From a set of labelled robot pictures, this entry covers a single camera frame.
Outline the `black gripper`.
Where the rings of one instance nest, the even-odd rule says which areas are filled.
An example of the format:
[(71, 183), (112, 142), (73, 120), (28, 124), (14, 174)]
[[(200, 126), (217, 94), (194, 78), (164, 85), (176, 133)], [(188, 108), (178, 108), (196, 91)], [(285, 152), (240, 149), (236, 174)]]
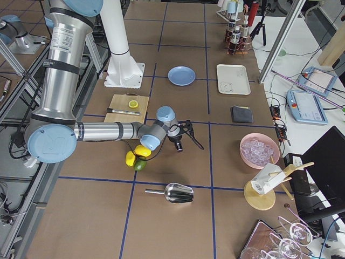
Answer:
[(171, 125), (167, 136), (168, 136), (168, 139), (175, 144), (176, 150), (178, 152), (183, 151), (182, 142), (181, 142), (182, 131), (179, 124)]

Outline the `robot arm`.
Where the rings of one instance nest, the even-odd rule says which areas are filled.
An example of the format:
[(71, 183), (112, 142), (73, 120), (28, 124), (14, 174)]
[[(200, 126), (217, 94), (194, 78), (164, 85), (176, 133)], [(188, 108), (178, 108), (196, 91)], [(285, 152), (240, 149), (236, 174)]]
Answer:
[(67, 159), (80, 141), (122, 139), (138, 139), (144, 147), (155, 150), (168, 138), (180, 149), (183, 131), (169, 106), (157, 110), (157, 118), (150, 126), (139, 122), (76, 120), (73, 100), (84, 43), (93, 31), (97, 15), (101, 17), (111, 54), (105, 85), (141, 86), (144, 64), (130, 55), (119, 1), (51, 1), (54, 27), (49, 56), (44, 61), (43, 95), (25, 131), (29, 153), (38, 161), (57, 163)]

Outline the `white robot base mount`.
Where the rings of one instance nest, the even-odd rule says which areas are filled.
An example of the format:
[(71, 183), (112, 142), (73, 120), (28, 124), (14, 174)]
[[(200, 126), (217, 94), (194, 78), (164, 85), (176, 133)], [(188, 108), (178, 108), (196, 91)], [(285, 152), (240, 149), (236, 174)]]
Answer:
[(105, 0), (100, 16), (111, 53), (105, 86), (140, 88), (145, 64), (130, 54), (120, 1)]

